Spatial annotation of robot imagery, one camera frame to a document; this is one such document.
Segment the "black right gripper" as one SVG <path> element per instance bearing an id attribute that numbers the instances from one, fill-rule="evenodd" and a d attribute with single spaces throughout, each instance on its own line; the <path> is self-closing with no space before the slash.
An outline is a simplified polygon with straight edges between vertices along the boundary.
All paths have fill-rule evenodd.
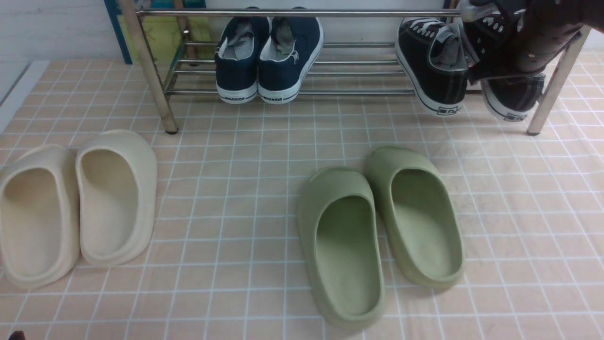
<path id="1" fill-rule="evenodd" d="M 468 41 L 477 56 L 470 80 L 536 75 L 580 36 L 603 30 L 601 0 L 462 0 L 465 23 L 484 24 Z"/>

